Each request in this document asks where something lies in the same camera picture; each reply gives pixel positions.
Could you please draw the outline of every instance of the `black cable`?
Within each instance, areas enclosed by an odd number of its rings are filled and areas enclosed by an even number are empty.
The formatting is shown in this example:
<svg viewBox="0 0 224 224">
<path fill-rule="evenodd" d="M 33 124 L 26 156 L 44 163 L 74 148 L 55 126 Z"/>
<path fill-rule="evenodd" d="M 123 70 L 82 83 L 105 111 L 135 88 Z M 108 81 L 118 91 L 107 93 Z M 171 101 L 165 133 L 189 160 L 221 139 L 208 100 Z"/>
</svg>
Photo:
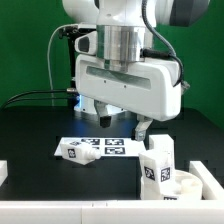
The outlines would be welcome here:
<svg viewBox="0 0 224 224">
<path fill-rule="evenodd" d="M 28 92 L 24 92 L 24 93 L 20 93 L 18 95 L 15 95 L 13 97 L 11 97 L 9 100 L 7 100 L 1 107 L 0 109 L 4 109 L 7 105 L 9 105 L 11 102 L 18 102 L 18 101 L 22 101 L 22 100 L 41 100 L 41 99 L 60 99 L 59 97 L 49 97 L 49 98 L 22 98 L 20 100 L 17 100 L 18 98 L 21 98 L 23 96 L 27 96 L 27 95 L 32 95 L 32 94 L 52 94 L 52 93 L 67 93 L 67 94 L 71 94 L 71 95 L 78 95 L 78 92 L 76 89 L 74 88 L 68 88 L 68 89 L 56 89 L 56 90 L 33 90 L 33 91 L 28 91 Z"/>
<path fill-rule="evenodd" d="M 7 101 L 4 103 L 1 107 L 0 110 L 5 109 L 8 105 L 16 102 L 21 102 L 21 101 L 34 101 L 34 100 L 69 100 L 73 99 L 72 97 L 45 97 L 45 98 L 22 98 L 22 99 L 15 99 L 11 101 Z"/>
<path fill-rule="evenodd" d="M 159 59 L 165 59 L 165 60 L 168 60 L 171 58 L 171 59 L 175 60 L 180 67 L 180 75 L 179 75 L 177 82 L 174 84 L 174 87 L 177 86 L 179 83 L 182 84 L 183 76 L 184 76 L 184 66 L 183 66 L 181 60 L 177 56 L 172 55 L 167 52 L 156 51 L 156 50 L 148 49 L 148 48 L 143 49 L 141 52 L 141 55 L 146 58 L 147 57 L 159 58 Z"/>
<path fill-rule="evenodd" d="M 146 27 L 154 36 L 156 36 L 160 41 L 162 41 L 163 44 L 165 44 L 169 48 L 170 53 L 172 55 L 176 56 L 176 52 L 173 46 L 161 34 L 159 34 L 149 23 L 148 17 L 147 17 L 147 4 L 148 4 L 148 0 L 142 0 L 142 19 Z"/>
<path fill-rule="evenodd" d="M 143 49 L 143 56 L 145 55 L 145 57 L 160 58 L 160 59 L 172 58 L 173 60 L 175 60 L 179 64 L 179 67 L 180 67 L 180 76 L 179 76 L 179 79 L 177 80 L 177 82 L 175 83 L 174 87 L 177 86 L 179 83 L 181 83 L 183 86 L 183 85 L 185 85 L 184 81 L 183 81 L 184 66 L 183 66 L 181 60 L 176 56 L 176 52 L 175 52 L 173 46 L 161 34 L 159 34 L 149 23 L 148 18 L 147 18 L 147 3 L 148 3 L 148 0 L 142 0 L 142 19 L 143 19 L 146 27 L 149 29 L 149 31 L 154 36 L 156 36 L 164 45 L 166 45 L 168 47 L 168 49 L 170 50 L 170 52 L 166 53 L 166 52 L 155 51 L 152 49 Z"/>
<path fill-rule="evenodd" d="M 175 55 L 170 54 L 170 57 L 174 59 L 179 64 L 179 67 L 180 67 L 180 76 L 177 82 L 175 83 L 174 87 L 177 86 L 179 83 L 181 83 L 181 85 L 185 85 L 183 83 L 184 82 L 184 66 L 182 61 Z"/>
<path fill-rule="evenodd" d="M 15 95 L 13 97 L 11 97 L 7 102 L 11 101 L 11 100 L 15 100 L 18 99 L 22 96 L 27 96 L 27 95 L 31 95 L 31 94 L 46 94 L 46 93 L 67 93 L 66 89 L 58 89 L 58 90 L 33 90 L 33 91 L 28 91 L 28 92 L 24 92 L 24 93 L 20 93 L 18 95 Z"/>
</svg>

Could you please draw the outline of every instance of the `green backdrop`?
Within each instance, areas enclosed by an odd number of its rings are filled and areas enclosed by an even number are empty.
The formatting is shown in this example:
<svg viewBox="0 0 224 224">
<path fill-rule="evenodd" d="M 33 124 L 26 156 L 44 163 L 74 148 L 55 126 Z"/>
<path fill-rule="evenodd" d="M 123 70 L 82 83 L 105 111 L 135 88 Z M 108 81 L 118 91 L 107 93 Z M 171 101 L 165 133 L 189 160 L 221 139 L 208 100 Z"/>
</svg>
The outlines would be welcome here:
<svg viewBox="0 0 224 224">
<path fill-rule="evenodd" d="M 224 1 L 189 28 L 159 26 L 185 66 L 191 89 L 183 106 L 195 108 L 224 129 Z M 0 0 L 0 103 L 20 92 L 49 89 L 47 46 L 52 32 L 72 23 L 61 0 Z M 52 45 L 55 88 L 70 82 L 66 40 Z"/>
</svg>

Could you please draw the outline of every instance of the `cube with marker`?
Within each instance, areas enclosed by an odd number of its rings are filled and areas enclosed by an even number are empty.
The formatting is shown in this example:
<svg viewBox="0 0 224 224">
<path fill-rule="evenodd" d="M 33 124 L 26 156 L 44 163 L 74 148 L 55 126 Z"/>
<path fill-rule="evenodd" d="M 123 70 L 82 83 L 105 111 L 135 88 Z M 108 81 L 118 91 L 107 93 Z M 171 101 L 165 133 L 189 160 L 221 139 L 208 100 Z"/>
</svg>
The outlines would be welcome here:
<svg viewBox="0 0 224 224">
<path fill-rule="evenodd" d="M 167 134 L 150 135 L 149 148 L 167 153 L 168 159 L 171 160 L 170 174 L 173 176 L 175 172 L 174 140 Z"/>
<path fill-rule="evenodd" d="M 139 159 L 146 188 L 160 192 L 172 182 L 172 160 L 169 159 L 167 152 L 152 149 L 139 153 Z"/>
<path fill-rule="evenodd" d="M 101 157 L 99 150 L 94 149 L 91 144 L 82 141 L 62 142 L 60 147 L 64 159 L 82 165 L 86 165 Z"/>
</svg>

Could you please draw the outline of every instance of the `black table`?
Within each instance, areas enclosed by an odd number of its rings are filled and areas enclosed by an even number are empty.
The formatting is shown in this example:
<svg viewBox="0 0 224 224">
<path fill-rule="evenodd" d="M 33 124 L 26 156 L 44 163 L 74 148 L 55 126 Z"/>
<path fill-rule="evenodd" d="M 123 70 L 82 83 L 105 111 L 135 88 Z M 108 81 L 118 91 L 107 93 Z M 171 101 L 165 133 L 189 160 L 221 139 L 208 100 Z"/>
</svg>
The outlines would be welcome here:
<svg viewBox="0 0 224 224">
<path fill-rule="evenodd" d="M 9 173 L 0 200 L 139 199 L 138 158 L 103 157 L 82 166 L 54 156 L 61 137 L 130 137 L 135 126 L 129 119 L 103 129 L 74 118 L 67 107 L 0 111 L 0 160 L 7 160 Z M 200 160 L 224 185 L 224 132 L 201 113 L 184 109 L 172 121 L 154 121 L 148 134 L 169 134 L 175 140 L 177 169 L 188 170 L 190 160 Z"/>
</svg>

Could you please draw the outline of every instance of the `metal cylinder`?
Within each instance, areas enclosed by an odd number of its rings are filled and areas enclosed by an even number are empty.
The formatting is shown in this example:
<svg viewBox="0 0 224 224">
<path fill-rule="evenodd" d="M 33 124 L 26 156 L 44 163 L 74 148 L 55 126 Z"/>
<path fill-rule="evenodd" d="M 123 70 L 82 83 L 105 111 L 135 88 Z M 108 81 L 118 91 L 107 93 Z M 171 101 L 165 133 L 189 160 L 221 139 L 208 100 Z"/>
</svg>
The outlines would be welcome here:
<svg viewBox="0 0 224 224">
<path fill-rule="evenodd" d="M 97 57 L 105 59 L 105 68 L 127 71 L 131 62 L 142 61 L 140 52 L 152 46 L 152 35 L 145 27 L 97 26 Z"/>
</svg>

